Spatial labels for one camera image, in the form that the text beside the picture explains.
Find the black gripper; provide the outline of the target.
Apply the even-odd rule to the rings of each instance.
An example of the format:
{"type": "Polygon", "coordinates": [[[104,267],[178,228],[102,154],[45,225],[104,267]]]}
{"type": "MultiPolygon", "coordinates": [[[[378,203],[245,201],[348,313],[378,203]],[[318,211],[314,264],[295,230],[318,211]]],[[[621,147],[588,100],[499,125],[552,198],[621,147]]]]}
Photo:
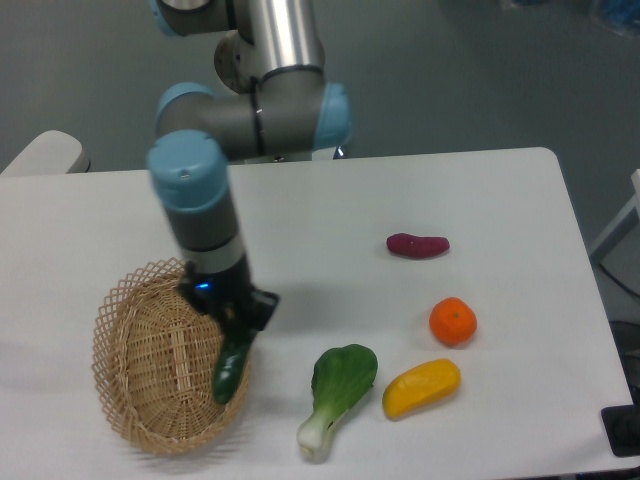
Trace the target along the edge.
{"type": "Polygon", "coordinates": [[[280,302],[278,294],[253,287],[246,255],[215,273],[199,273],[196,264],[187,261],[177,291],[199,313],[228,323],[230,310],[254,331],[266,328],[280,302]]]}

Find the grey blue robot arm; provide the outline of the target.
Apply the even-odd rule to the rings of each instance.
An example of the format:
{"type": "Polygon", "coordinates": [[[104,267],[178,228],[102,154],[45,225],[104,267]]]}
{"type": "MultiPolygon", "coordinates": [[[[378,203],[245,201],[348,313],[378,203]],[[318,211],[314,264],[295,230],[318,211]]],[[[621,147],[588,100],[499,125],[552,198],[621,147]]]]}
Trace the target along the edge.
{"type": "Polygon", "coordinates": [[[147,166],[186,262],[180,293],[227,331],[261,331],[279,298],[252,283],[227,166],[343,145],[352,131],[346,90],[325,78],[308,1],[150,8],[168,35],[222,34],[215,69],[228,89],[219,96],[196,83],[175,85],[156,114],[147,166]]]}

